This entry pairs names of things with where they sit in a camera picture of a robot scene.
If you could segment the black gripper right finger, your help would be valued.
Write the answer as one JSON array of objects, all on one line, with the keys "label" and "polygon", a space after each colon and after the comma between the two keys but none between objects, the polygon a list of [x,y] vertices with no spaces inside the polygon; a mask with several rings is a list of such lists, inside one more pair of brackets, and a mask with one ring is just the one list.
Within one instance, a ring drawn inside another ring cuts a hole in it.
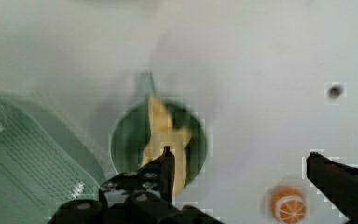
[{"label": "black gripper right finger", "polygon": [[358,224],[358,168],[311,152],[306,158],[306,176],[348,219],[345,224]]}]

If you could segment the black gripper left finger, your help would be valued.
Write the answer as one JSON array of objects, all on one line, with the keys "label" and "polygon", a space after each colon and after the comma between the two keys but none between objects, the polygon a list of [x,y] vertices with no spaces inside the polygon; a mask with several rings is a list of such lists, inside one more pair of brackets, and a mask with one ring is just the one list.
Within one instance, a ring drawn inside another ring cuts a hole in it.
[{"label": "black gripper left finger", "polygon": [[99,187],[99,201],[105,205],[124,203],[132,194],[151,193],[172,201],[175,157],[165,146],[163,153],[134,172],[123,172]]}]

